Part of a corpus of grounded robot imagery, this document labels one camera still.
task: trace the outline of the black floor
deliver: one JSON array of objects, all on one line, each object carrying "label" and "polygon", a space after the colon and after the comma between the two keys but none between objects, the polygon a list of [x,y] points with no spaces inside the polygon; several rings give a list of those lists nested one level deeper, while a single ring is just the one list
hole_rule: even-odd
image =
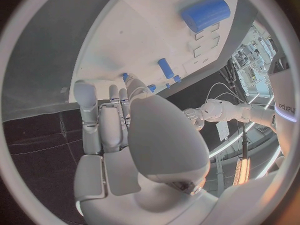
[{"label": "black floor", "polygon": [[[180,109],[198,108],[209,89],[225,82],[217,72],[168,98]],[[227,92],[217,85],[210,98]],[[230,95],[222,100],[235,102]],[[237,131],[237,121],[228,122],[230,135]],[[56,216],[69,225],[85,224],[75,207],[73,182],[78,161],[83,153],[82,120],[79,110],[44,114],[7,121],[4,132],[13,161],[33,194]],[[209,150],[221,144],[216,123],[205,122],[201,134]],[[0,223],[33,225],[0,182]]]}]

